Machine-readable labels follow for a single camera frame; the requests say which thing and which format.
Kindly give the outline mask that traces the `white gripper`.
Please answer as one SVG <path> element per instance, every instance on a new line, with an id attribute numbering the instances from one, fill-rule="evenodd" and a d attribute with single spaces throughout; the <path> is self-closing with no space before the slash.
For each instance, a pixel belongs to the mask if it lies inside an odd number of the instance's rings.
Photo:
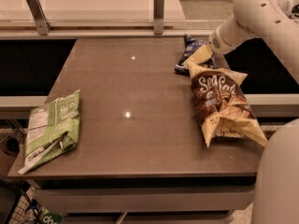
<path id="1" fill-rule="evenodd" d="M 224 55 L 255 37 L 256 34 L 241 26 L 235 16 L 231 15 L 211 33 L 209 45 L 202 45 L 197 50 L 189 50 L 184 54 L 185 61 L 182 65 L 187 67 L 189 64 L 199 64 L 213 67 L 213 51 Z"/>

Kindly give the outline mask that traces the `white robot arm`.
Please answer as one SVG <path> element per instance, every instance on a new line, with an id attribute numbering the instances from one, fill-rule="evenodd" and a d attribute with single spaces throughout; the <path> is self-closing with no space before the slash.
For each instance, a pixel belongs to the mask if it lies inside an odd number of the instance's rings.
<path id="1" fill-rule="evenodd" d="M 227 54 L 260 38 L 279 60 L 250 67 L 255 86 L 265 85 L 280 99 L 299 81 L 299 25 L 290 18 L 292 0 L 235 0 L 233 15 L 209 37 L 211 49 Z M 260 159 L 251 224 L 299 224 L 299 119 L 280 127 Z"/>

